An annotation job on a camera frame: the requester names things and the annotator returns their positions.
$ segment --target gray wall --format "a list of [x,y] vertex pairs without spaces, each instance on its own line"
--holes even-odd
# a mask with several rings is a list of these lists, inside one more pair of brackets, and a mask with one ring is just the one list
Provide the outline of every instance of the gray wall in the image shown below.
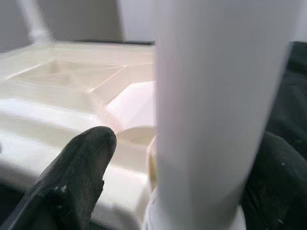
[[37,0],[55,40],[122,41],[116,0]]
[[304,0],[303,7],[301,8],[293,40],[307,42],[307,0]]
[[0,53],[30,44],[26,25],[15,0],[0,2]]

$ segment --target black cloth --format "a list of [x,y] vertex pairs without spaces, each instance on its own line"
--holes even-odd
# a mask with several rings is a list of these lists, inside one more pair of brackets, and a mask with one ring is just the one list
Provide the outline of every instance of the black cloth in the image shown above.
[[241,206],[247,230],[307,230],[307,43],[293,43]]

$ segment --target white post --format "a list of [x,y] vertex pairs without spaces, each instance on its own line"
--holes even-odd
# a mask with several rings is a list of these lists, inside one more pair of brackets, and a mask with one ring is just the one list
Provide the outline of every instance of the white post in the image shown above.
[[229,228],[300,3],[157,1],[156,229]]
[[36,0],[17,0],[28,27],[28,34],[34,45],[50,43],[51,33],[40,14]]

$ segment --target white plastic tray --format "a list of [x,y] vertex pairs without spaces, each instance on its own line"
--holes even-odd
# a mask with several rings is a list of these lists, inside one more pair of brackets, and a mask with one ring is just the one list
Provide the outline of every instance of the white plastic tray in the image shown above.
[[137,229],[150,195],[146,148],[155,136],[154,48],[58,43],[0,60],[0,179],[26,189],[78,133],[118,138],[92,218]]

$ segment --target vertical white pipe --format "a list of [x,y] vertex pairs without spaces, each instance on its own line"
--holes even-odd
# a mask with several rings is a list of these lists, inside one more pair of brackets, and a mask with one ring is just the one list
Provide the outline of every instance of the vertical white pipe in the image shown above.
[[229,227],[299,7],[300,0],[157,1],[156,205],[163,215],[150,217],[163,222],[157,229]]
[[51,33],[39,11],[36,0],[17,0],[28,27],[28,35],[33,44],[40,45],[52,41]]

